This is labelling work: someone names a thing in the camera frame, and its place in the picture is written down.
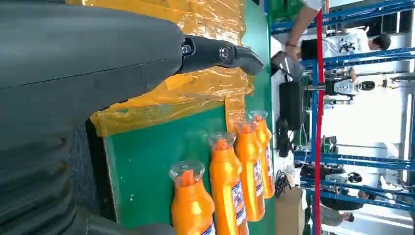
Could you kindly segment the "person's left hand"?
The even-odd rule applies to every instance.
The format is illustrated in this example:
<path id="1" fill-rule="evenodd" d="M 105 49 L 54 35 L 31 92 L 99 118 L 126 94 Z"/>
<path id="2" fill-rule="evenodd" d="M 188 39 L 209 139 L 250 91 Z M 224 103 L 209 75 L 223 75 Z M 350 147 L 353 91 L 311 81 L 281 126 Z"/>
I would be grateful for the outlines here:
<path id="1" fill-rule="evenodd" d="M 293 60 L 298 61 L 301 58 L 301 48 L 294 46 L 290 43 L 285 45 L 285 53 L 289 55 Z"/>

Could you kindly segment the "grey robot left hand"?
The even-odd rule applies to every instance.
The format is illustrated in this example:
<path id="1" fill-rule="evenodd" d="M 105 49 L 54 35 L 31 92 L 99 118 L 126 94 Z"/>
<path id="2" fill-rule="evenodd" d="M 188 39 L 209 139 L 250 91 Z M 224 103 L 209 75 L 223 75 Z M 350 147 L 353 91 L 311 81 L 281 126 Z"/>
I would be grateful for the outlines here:
<path id="1" fill-rule="evenodd" d="M 167 78 L 220 66 L 256 75 L 250 49 L 185 35 L 173 22 L 122 10 L 0 4 L 0 147 L 70 131 L 94 112 Z"/>

